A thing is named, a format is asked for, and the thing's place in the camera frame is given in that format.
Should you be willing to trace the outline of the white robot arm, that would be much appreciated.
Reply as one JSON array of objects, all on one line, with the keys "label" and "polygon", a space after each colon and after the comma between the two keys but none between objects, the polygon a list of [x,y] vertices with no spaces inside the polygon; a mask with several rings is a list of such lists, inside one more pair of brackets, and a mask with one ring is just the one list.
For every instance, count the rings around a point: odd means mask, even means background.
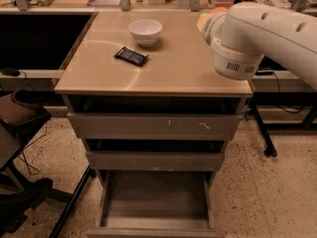
[{"label": "white robot arm", "polygon": [[215,8],[199,20],[219,74],[251,79],[263,58],[317,88],[317,18],[265,4]]}]

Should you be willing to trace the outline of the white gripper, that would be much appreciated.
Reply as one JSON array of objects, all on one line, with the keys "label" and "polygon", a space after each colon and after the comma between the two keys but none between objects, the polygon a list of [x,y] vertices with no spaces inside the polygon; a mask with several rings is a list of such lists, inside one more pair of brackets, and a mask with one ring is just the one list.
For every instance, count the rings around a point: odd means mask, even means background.
[{"label": "white gripper", "polygon": [[197,21],[197,29],[202,32],[203,38],[208,46],[211,45],[212,36],[223,23],[225,12],[215,12],[213,14],[202,13]]}]

